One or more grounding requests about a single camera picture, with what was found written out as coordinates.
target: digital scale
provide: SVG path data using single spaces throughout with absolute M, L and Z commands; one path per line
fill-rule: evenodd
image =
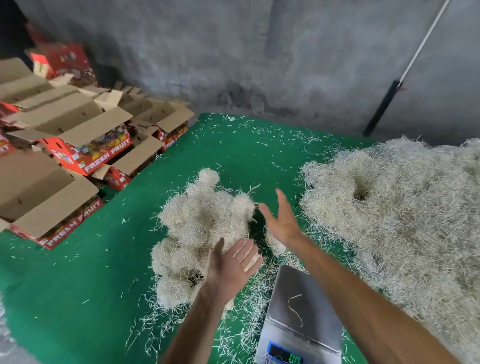
M 255 362 L 341 364 L 342 327 L 312 276 L 280 266 Z

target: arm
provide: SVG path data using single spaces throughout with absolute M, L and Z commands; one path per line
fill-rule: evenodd
M 370 364 L 459 364 L 420 323 L 312 243 L 298 226 L 283 192 L 277 189 L 276 193 L 278 219 L 265 204 L 259 206 L 268 228 L 315 277 Z
M 163 359 L 158 359 L 159 364 L 206 363 L 225 305 L 240 292 L 262 264 L 262 259 L 258 258 L 244 272 L 253 256 L 258 253 L 253 240 L 239 239 L 224 253 L 223 246 L 222 238 L 211 252 L 205 284 L 200 288 Z

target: green floor covering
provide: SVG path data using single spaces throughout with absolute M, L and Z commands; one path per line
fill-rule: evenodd
M 260 184 L 253 198 L 273 211 L 276 187 L 298 205 L 303 163 L 322 161 L 339 147 L 371 143 L 202 114 L 161 158 L 53 251 L 9 232 L 0 234 L 0 291 L 12 335 L 43 364 L 154 363 L 144 352 L 146 334 L 128 352 L 125 343 L 130 327 L 147 310 L 139 298 L 152 285 L 150 249 L 166 233 L 153 228 L 168 197 L 210 167 L 226 188 L 248 191 Z M 355 344 L 349 343 L 347 351 L 355 364 L 365 363 Z M 251 354 L 242 352 L 239 358 L 246 361 Z M 214 349 L 210 362 L 224 360 Z

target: black pole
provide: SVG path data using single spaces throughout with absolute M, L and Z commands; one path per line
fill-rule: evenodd
M 377 126 L 378 122 L 382 118 L 383 114 L 385 113 L 385 110 L 387 110 L 388 105 L 392 102 L 395 94 L 397 93 L 398 89 L 401 86 L 400 80 L 394 80 L 392 82 L 392 85 L 388 89 L 384 99 L 378 106 L 377 111 L 374 113 L 373 117 L 370 119 L 370 122 L 368 123 L 367 127 L 363 131 L 363 136 L 370 136 L 370 134 L 373 132 L 375 129 L 375 126 Z

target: gray wall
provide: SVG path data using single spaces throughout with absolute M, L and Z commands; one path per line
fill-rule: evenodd
M 360 135 L 444 0 L 17 0 L 61 40 L 197 111 Z M 373 137 L 480 136 L 480 4 L 452 0 Z

